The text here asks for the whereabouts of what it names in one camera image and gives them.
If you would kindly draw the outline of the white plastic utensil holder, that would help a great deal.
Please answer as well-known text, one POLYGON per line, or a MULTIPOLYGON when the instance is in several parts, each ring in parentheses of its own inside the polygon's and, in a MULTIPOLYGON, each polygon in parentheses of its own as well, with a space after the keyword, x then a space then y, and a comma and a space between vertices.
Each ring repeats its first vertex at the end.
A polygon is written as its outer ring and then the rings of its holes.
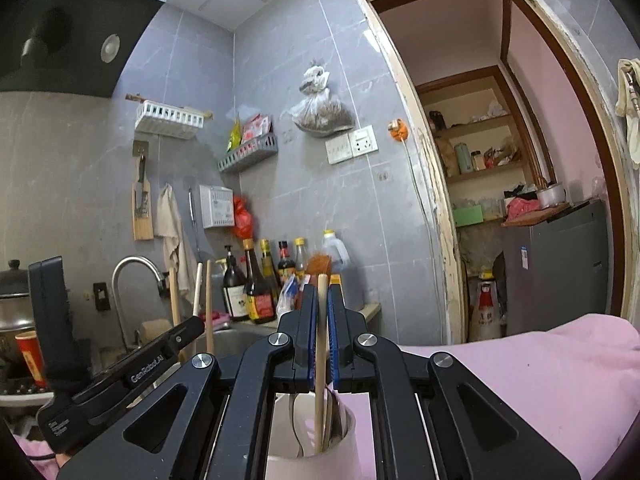
POLYGON ((320 454, 314 448, 314 394, 278 393, 274 404, 266 479, 360 479, 355 414, 338 401, 344 434, 320 454))

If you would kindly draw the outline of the chrome kitchen faucet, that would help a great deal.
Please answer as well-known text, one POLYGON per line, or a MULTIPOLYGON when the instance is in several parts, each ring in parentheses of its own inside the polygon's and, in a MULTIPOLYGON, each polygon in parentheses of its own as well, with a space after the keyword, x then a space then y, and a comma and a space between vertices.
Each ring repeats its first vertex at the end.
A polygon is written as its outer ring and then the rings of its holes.
POLYGON ((134 350, 146 321, 164 318, 165 274, 148 257, 127 256, 114 267, 111 291, 124 348, 134 350))

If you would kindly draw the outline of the hanging beige towel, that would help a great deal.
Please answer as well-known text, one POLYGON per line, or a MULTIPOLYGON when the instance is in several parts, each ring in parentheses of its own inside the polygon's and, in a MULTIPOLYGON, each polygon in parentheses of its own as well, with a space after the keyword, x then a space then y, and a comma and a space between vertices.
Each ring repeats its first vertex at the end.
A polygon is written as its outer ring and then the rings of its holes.
POLYGON ((163 241, 166 268, 177 273, 180 295, 192 302, 198 264, 186 237, 174 189, 169 183, 164 185, 158 196, 154 232, 163 241))

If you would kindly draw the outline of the large oil jug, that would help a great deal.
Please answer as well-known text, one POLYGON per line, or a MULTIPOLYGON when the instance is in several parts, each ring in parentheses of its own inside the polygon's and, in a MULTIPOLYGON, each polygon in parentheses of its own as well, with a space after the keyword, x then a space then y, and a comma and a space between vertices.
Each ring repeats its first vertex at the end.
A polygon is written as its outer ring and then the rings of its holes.
POLYGON ((364 302, 360 276, 344 242, 333 230, 324 230, 321 249, 331 257, 330 283, 340 286, 345 308, 361 311, 364 302))

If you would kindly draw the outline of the orange spice bag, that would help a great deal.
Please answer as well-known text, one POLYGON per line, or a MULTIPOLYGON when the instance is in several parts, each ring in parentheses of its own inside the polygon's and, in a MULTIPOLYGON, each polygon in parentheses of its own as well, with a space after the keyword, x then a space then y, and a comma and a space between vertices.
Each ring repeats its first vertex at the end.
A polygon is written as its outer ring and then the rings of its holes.
POLYGON ((297 310, 302 307, 305 287, 308 284, 316 286, 318 284, 318 276, 321 274, 331 276, 332 257, 326 252, 315 252, 310 257, 302 276, 298 279, 298 294, 295 303, 297 310))

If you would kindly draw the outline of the red plastic bag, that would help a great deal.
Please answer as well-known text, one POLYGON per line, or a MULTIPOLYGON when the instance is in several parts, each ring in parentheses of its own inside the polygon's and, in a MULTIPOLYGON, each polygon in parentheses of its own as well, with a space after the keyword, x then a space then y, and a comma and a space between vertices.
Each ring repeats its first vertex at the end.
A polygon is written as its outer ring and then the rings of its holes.
POLYGON ((233 197, 234 225, 232 234, 239 240, 250 240, 254 236, 254 219, 241 196, 233 197))

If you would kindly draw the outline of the wooden grater board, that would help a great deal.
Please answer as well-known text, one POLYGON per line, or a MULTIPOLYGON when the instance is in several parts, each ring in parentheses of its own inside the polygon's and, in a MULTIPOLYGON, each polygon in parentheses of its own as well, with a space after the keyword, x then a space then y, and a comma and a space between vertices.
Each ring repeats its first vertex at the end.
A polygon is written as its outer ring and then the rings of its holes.
POLYGON ((151 185, 146 174, 149 143, 134 140, 134 180, 131 187, 132 235, 134 240, 152 240, 154 238, 151 185))

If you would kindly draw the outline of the pink floral table cloth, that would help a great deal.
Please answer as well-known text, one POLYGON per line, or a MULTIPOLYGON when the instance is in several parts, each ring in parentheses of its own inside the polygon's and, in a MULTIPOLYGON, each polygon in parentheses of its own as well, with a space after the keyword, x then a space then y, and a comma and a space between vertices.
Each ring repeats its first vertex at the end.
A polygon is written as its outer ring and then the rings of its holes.
POLYGON ((588 314, 550 332, 447 349, 564 454, 584 479, 635 479, 639 334, 588 314))

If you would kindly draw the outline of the dark grey cabinet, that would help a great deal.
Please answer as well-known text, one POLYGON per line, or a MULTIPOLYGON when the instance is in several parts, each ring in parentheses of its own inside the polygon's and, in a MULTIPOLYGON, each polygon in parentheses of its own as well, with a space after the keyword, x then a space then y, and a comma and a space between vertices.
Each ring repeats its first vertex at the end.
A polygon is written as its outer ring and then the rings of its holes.
POLYGON ((608 303, 605 204, 590 200, 536 226, 502 230, 506 333, 552 330, 608 303))

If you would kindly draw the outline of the black range hood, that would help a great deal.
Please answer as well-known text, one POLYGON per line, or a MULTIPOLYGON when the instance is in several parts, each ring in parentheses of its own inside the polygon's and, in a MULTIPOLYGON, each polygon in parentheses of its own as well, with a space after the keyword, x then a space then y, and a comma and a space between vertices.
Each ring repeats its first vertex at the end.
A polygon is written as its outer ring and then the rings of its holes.
POLYGON ((29 0, 1 27, 1 90, 109 98, 167 0, 29 0))

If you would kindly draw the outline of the white wall basket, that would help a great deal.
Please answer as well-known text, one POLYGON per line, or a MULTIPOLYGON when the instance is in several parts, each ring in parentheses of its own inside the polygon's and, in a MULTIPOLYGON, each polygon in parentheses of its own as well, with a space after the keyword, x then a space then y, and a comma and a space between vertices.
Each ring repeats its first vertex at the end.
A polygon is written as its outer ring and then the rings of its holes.
POLYGON ((231 188, 201 185, 200 203, 204 229, 234 226, 233 192, 231 188))

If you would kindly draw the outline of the grey wall shelf rack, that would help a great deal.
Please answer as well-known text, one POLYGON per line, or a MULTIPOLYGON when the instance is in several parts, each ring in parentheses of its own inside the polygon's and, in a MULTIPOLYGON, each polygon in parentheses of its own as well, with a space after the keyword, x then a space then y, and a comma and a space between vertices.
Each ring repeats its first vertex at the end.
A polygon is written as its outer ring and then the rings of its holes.
POLYGON ((274 133, 266 133, 242 143, 235 150, 225 154, 218 162, 218 171, 221 174, 238 174, 277 152, 277 136, 274 133))

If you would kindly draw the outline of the white upper wall rack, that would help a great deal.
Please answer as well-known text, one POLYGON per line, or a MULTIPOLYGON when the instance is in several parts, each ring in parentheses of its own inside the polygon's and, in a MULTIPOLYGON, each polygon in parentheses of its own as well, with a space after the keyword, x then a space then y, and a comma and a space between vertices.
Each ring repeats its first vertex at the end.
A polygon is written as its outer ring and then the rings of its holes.
POLYGON ((125 99, 138 104, 134 131, 136 133, 169 136, 179 140, 191 140, 200 132, 214 114, 192 107, 172 106, 143 99, 140 94, 127 93, 125 99))

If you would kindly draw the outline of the white wall switch socket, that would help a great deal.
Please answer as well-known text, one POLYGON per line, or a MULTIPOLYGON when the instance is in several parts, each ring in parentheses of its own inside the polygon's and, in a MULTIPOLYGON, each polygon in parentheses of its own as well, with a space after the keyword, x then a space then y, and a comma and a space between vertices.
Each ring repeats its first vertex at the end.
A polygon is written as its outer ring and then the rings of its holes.
POLYGON ((328 163, 336 165, 378 150, 378 142, 371 125, 345 132, 326 141, 328 163))

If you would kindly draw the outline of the orange wall hook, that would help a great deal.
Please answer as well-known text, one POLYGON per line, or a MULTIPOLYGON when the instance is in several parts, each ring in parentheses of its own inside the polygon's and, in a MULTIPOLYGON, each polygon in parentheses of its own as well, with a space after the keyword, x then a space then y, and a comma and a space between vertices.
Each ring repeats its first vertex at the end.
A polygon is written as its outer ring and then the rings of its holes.
POLYGON ((409 129, 406 123, 398 118, 393 119, 387 127, 388 132, 395 141, 405 143, 409 136, 409 129))

